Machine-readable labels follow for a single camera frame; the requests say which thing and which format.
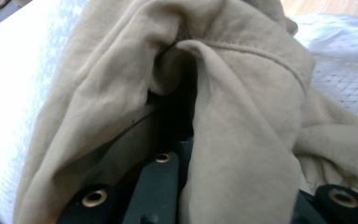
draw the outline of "white mesh fabric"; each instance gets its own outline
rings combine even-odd
[[[11,223],[36,115],[87,0],[34,0],[0,23],[0,221]]]
[[[315,55],[312,85],[358,116],[358,17],[295,17],[297,40]]]

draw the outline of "black plastic piece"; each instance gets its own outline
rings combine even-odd
[[[338,185],[316,190],[315,207],[328,223],[358,224],[358,193]]]
[[[117,191],[106,185],[93,185],[75,195],[57,224],[110,223],[116,211]]]
[[[313,196],[310,194],[301,190],[298,192],[291,224],[327,224],[311,205],[312,200]]]
[[[193,138],[189,138],[184,141],[172,142],[169,146],[169,149],[176,153],[179,159],[178,194],[181,193],[187,182],[188,165],[190,164],[193,143]]]
[[[179,160],[159,154],[142,170],[124,216],[124,224],[174,224]]]

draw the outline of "fabric seam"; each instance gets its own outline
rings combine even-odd
[[[212,39],[208,37],[205,38],[205,37],[195,37],[195,36],[183,36],[183,37],[176,38],[174,43],[178,43],[184,40],[199,40],[202,43],[214,48],[232,50],[238,53],[251,53],[259,57],[269,59],[275,62],[276,64],[278,64],[279,66],[283,67],[284,69],[286,69],[288,72],[290,72],[293,75],[293,77],[297,80],[297,82],[300,84],[303,93],[304,94],[307,93],[306,81],[303,80],[304,74],[298,72],[300,71],[300,69],[298,69],[296,63],[284,57],[278,52],[275,52],[271,49],[265,49],[257,45],[240,44],[240,43],[228,42],[224,40]]]

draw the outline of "round hole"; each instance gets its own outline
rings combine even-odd
[[[171,160],[170,154],[159,154],[156,156],[156,162],[167,162]]]
[[[107,193],[104,189],[95,190],[83,198],[83,205],[86,207],[98,206],[106,201]]]
[[[358,202],[353,196],[344,190],[331,189],[328,192],[328,196],[333,202],[348,208],[355,208],[358,206]]]

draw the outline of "khaki garment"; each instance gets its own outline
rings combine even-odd
[[[184,76],[197,98],[181,223],[288,223],[299,188],[358,190],[358,118],[310,88],[312,67],[279,1],[91,0],[36,123],[14,222],[52,223],[79,189],[119,182],[156,147],[148,91]]]

